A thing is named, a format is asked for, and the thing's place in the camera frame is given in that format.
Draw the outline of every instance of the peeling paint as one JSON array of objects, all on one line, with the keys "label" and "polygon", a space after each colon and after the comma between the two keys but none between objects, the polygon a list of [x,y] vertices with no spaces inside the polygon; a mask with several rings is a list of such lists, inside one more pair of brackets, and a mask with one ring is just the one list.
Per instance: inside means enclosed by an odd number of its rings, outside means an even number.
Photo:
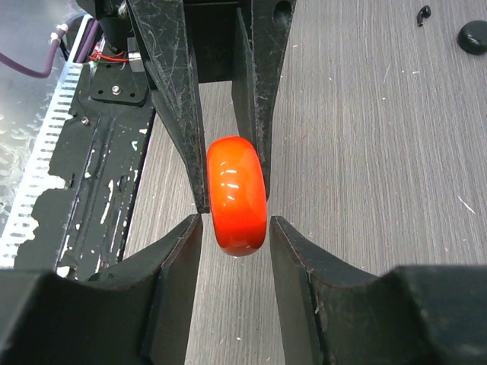
[{"label": "peeling paint", "polygon": [[108,195],[108,201],[105,204],[105,211],[103,212],[103,215],[101,217],[100,224],[105,223],[105,219],[107,218],[108,210],[110,209],[110,204],[112,202],[112,196],[113,196],[113,180],[110,180],[108,183],[108,189],[110,190],[110,194]]}]

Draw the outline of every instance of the orange ring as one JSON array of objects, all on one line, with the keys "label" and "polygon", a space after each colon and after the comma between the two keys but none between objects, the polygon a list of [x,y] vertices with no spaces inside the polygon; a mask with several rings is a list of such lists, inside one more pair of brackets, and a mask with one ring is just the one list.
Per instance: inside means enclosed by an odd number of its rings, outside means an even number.
[{"label": "orange ring", "polygon": [[208,149],[208,187],[218,245],[232,256],[250,255],[264,243],[266,187],[259,158],[245,138],[225,137]]}]

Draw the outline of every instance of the black object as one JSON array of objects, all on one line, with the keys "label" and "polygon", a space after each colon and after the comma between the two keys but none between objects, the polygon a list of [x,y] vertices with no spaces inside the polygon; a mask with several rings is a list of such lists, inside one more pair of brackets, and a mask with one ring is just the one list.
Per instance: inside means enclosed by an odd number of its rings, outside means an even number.
[{"label": "black object", "polygon": [[483,55],[487,52],[487,21],[470,21],[458,33],[457,42],[465,52]]},{"label": "black object", "polygon": [[272,217],[286,363],[487,363],[487,267],[399,267],[381,278]]},{"label": "black object", "polygon": [[46,190],[37,199],[32,217],[39,227],[19,246],[15,268],[69,267],[70,278],[84,280],[123,257],[154,108],[150,101],[135,106],[92,99],[97,84],[110,90],[114,80],[126,78],[121,88],[127,90],[135,82],[137,76],[120,71],[121,65],[110,66],[118,73],[101,65],[93,78],[90,66],[83,66],[70,110],[74,118],[62,128],[49,168],[66,187]]},{"label": "black object", "polygon": [[2,365],[183,364],[202,220],[88,281],[0,270]]},{"label": "black object", "polygon": [[76,0],[80,8],[94,17],[114,53],[127,50],[127,39],[133,37],[128,16],[120,16],[123,0]]},{"label": "black object", "polygon": [[418,27],[422,27],[423,19],[428,19],[429,17],[431,17],[431,8],[429,7],[429,5],[423,6],[416,16],[416,20],[418,21]]},{"label": "black object", "polygon": [[200,78],[233,81],[238,130],[257,150],[269,196],[272,115],[295,0],[127,5],[152,103],[186,164],[198,212],[209,212]]}]

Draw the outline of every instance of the gray wooden table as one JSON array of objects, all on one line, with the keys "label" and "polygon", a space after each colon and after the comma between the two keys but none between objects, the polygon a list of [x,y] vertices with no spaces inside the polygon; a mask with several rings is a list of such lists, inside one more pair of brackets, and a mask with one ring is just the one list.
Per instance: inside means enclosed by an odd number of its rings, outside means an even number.
[{"label": "gray wooden table", "polygon": [[[269,216],[375,274],[486,263],[487,57],[456,44],[483,0],[298,0],[275,109]],[[237,134],[229,84],[201,86],[206,144]],[[128,254],[195,212],[156,122]],[[225,255],[205,217],[190,364],[283,364],[269,245]]]}]

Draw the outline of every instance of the white speck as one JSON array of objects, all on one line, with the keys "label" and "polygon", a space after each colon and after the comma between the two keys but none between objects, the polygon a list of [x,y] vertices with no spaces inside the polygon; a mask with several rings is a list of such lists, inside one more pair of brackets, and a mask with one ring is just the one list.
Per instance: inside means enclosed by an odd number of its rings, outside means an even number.
[{"label": "white speck", "polygon": [[105,211],[103,212],[103,216],[101,217],[101,221],[100,221],[101,224],[105,223],[105,218],[107,217],[108,209],[110,208],[110,203],[112,201],[113,180],[110,180],[110,182],[108,183],[108,189],[110,189],[110,194],[108,195],[108,201],[105,204]]},{"label": "white speck", "polygon": [[101,263],[101,255],[98,256],[97,267],[94,269],[94,272],[99,272],[99,270],[100,270],[100,263]]},{"label": "white speck", "polygon": [[65,278],[69,274],[69,266],[62,266],[61,268],[57,268],[56,274],[59,275],[61,278]]},{"label": "white speck", "polygon": [[386,74],[384,75],[384,80],[382,81],[382,84],[385,84],[386,83],[386,78],[387,78],[387,74],[389,73],[389,69],[390,69],[390,66],[392,64],[390,63],[388,66],[387,66],[387,70],[386,70]]},{"label": "white speck", "polygon": [[466,208],[467,208],[469,211],[471,211],[472,213],[476,214],[476,212],[474,212],[474,211],[473,211],[473,209],[472,209],[471,207],[469,207],[469,205],[468,205],[466,202],[464,202],[460,196],[458,196],[458,199],[459,199],[459,200],[460,200],[460,201],[463,203],[463,205],[465,205],[465,207],[466,207]]}]

